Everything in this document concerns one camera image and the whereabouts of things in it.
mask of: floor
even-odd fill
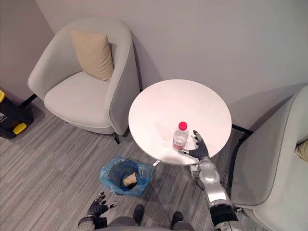
[[[67,231],[78,221],[101,191],[107,202],[120,205],[104,215],[110,222],[132,216],[135,205],[145,206],[143,226],[169,228],[175,211],[196,231],[212,231],[213,225],[203,192],[194,183],[189,168],[160,163],[142,197],[118,196],[100,182],[102,166],[120,155],[153,164],[130,133],[116,144],[110,135],[81,130],[47,111],[36,98],[29,106],[35,122],[13,140],[0,139],[0,230]],[[226,146],[213,157],[226,182],[230,153],[242,137],[232,130]],[[247,231],[265,231],[244,213],[239,219]]]

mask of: plastic water bottle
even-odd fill
[[[174,132],[173,147],[175,149],[183,149],[188,139],[187,123],[180,122],[179,127]]]

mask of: black shoe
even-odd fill
[[[175,223],[179,222],[179,221],[183,221],[183,215],[182,213],[180,212],[175,212],[173,214],[173,218],[172,218],[172,221],[171,221],[171,227],[170,229],[172,230],[173,229],[173,226],[175,225]]]
[[[138,223],[138,225],[141,224],[143,213],[144,213],[143,205],[137,205],[134,210],[133,219],[136,223]]]

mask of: chair seat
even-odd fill
[[[108,85],[109,81],[79,72],[53,87],[44,103],[48,110],[68,123],[112,133],[104,100]]]

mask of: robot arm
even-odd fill
[[[199,159],[199,178],[205,188],[205,199],[210,210],[215,231],[243,231],[234,212],[233,205],[220,184],[219,173],[211,162],[207,147],[197,131],[193,131],[197,141],[197,149],[179,150]]]
[[[92,231],[107,227],[107,219],[100,216],[108,209],[116,207],[119,202],[115,201],[111,205],[106,205],[105,197],[104,192],[98,195],[88,209],[88,216],[79,221],[76,231]]]

